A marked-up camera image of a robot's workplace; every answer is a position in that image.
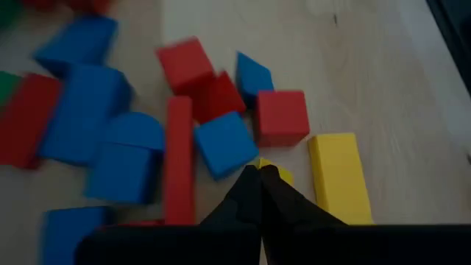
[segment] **green block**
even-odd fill
[[[11,25],[22,9],[20,0],[0,0],[0,29]]]
[[[14,74],[8,74],[0,71],[0,108],[8,103],[18,84],[21,81],[21,77]]]

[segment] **yellow rectangular block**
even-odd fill
[[[293,175],[291,174],[291,172],[281,166],[273,164],[270,160],[260,158],[260,160],[258,161],[257,169],[261,169],[262,167],[268,165],[276,166],[278,168],[278,173],[280,173],[281,179],[288,183],[291,187],[293,186]]]
[[[308,146],[317,205],[349,225],[373,224],[355,134],[314,136]]]

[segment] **black object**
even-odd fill
[[[471,1],[427,0],[427,3],[471,93]]]
[[[280,179],[246,166],[195,227],[106,227],[77,248],[77,265],[469,263],[471,226],[347,226]]]

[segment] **wooden table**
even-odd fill
[[[134,87],[134,110],[165,124],[171,93],[154,49],[196,35],[216,69],[234,73],[240,50],[272,70],[276,89],[304,90],[312,135],[357,134],[378,224],[471,221],[470,97],[425,1],[121,0],[110,15],[120,33],[109,66]],[[70,19],[65,9],[25,13],[0,34],[0,70],[45,74],[29,54]],[[304,142],[261,155],[314,201]],[[215,183],[198,157],[198,220],[239,173]],[[42,212],[104,204],[82,197],[85,174],[55,161],[37,172],[0,168],[2,260],[35,262]],[[122,222],[161,217],[160,203],[117,207]]]

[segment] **blue arch block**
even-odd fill
[[[231,112],[194,130],[194,138],[215,180],[220,180],[258,155],[242,118]]]
[[[246,106],[251,109],[259,91],[274,90],[270,70],[241,52],[237,54],[235,79]]]
[[[108,207],[49,211],[44,216],[41,262],[43,265],[74,265],[77,245],[95,229],[112,221]]]
[[[35,53],[35,60],[58,78],[75,63],[103,64],[116,21],[96,15],[80,17]]]
[[[87,166],[105,126],[113,117],[129,110],[130,100],[131,88],[120,71],[73,66],[39,155]]]
[[[89,172],[85,196],[152,202],[164,146],[163,128],[151,116],[126,113],[113,119]]]

